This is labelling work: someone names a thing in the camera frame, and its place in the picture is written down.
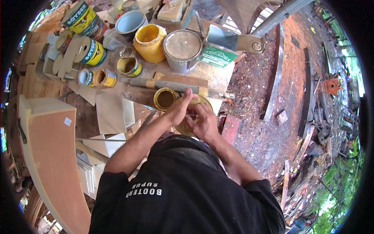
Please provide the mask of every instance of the wooden stick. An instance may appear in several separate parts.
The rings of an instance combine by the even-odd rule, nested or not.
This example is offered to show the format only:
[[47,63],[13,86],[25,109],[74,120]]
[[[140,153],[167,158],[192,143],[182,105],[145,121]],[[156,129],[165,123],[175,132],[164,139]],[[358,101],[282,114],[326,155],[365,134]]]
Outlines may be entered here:
[[288,193],[288,181],[289,181],[289,161],[288,159],[284,162],[284,182],[283,182],[283,192],[282,192],[282,200],[280,202],[280,207],[284,210],[284,206],[286,205],[286,198]]
[[100,160],[103,163],[107,163],[109,161],[109,157],[91,149],[90,147],[83,144],[83,142],[79,140],[75,140],[75,147],[77,149],[82,150],[84,153],[91,155],[92,157],[96,158],[97,160]]

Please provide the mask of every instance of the metal bar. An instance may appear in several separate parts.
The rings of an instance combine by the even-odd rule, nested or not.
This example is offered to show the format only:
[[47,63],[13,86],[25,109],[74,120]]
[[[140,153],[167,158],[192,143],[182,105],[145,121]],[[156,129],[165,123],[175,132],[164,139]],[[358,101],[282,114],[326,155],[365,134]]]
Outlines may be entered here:
[[300,10],[313,0],[288,0],[276,9],[265,21],[260,24],[251,35],[262,37],[277,24],[285,20],[289,15]]

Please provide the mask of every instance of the brown paint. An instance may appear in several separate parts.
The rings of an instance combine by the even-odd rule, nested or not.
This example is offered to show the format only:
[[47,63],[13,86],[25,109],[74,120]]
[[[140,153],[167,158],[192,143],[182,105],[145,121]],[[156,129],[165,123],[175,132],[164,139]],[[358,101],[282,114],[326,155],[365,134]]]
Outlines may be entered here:
[[157,97],[157,102],[162,108],[169,108],[174,103],[174,96],[169,91],[162,91]]

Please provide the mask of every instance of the green label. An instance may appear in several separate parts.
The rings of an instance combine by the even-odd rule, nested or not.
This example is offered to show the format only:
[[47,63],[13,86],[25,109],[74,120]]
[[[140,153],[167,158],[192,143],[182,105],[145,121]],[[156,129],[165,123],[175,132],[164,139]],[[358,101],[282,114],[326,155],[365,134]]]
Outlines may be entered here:
[[214,67],[224,68],[237,57],[237,54],[215,48],[211,45],[206,45],[200,60]]

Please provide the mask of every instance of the tape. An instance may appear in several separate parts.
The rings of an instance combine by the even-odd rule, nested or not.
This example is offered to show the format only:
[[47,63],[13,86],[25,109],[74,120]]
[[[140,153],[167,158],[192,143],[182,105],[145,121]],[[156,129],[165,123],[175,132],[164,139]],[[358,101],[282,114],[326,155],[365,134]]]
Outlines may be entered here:
[[156,83],[156,81],[154,81],[154,80],[147,80],[147,83],[145,84],[145,86],[147,88],[154,89],[155,83]]
[[199,87],[199,95],[203,97],[208,97],[208,89],[205,87]]

